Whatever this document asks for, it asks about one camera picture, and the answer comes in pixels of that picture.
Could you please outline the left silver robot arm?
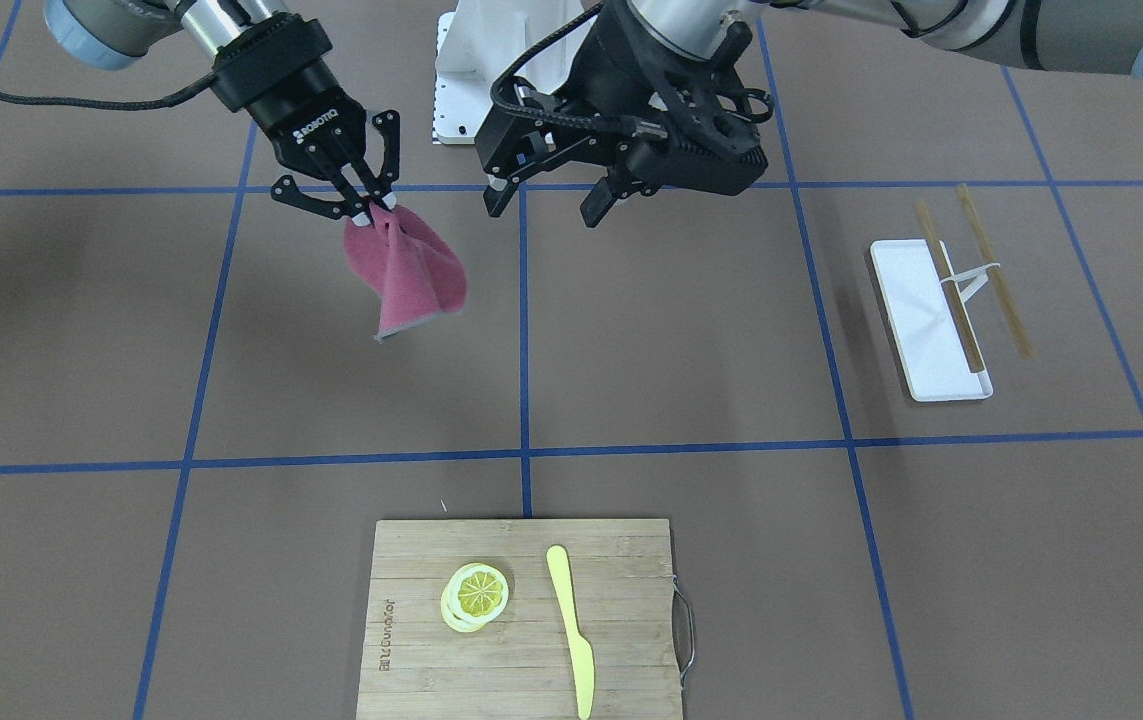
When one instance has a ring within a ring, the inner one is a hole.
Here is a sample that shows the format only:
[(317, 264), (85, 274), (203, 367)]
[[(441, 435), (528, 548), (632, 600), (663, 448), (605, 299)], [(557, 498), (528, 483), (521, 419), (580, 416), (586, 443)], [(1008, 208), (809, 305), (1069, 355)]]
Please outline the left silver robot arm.
[[(768, 1), (602, 1), (507, 61), (475, 137), (489, 217), (562, 165), (604, 168), (581, 202), (593, 229), (629, 197), (735, 197), (768, 167), (775, 101), (737, 61)], [(900, 31), (1002, 67), (1143, 78), (1143, 1), (777, 1)]]

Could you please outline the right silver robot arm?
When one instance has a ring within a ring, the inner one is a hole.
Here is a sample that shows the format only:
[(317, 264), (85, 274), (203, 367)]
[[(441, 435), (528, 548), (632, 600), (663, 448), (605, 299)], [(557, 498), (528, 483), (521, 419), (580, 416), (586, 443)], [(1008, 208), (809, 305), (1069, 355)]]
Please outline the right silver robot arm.
[(211, 61), (203, 87), (250, 115), (273, 147), (278, 202), (357, 225), (393, 209), (399, 115), (371, 114), (343, 91), (320, 22), (282, 1), (46, 1), (42, 15), (67, 54), (105, 70), (186, 32)]

